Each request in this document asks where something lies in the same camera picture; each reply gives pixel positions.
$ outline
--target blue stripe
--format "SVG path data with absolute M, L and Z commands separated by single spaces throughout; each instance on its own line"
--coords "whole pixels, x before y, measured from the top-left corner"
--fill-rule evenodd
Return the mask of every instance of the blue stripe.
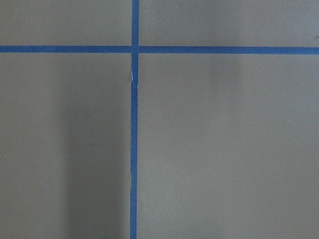
M 0 52 L 131 53 L 130 46 L 0 46 Z
M 132 0 L 130 239 L 137 239 L 139 0 Z
M 318 55 L 319 47 L 140 46 L 140 53 Z

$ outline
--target horizontal blue tape strip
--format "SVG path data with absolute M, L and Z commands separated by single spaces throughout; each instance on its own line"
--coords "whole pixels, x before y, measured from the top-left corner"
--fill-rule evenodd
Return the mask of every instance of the horizontal blue tape strip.
M 0 52 L 131 53 L 131 46 L 0 46 Z
M 140 53 L 318 55 L 319 47 L 140 46 Z

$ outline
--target floor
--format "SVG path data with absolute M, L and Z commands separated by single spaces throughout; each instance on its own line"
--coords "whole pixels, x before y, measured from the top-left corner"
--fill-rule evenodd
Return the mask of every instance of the floor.
M 316 239 L 318 12 L 0 3 L 0 238 Z

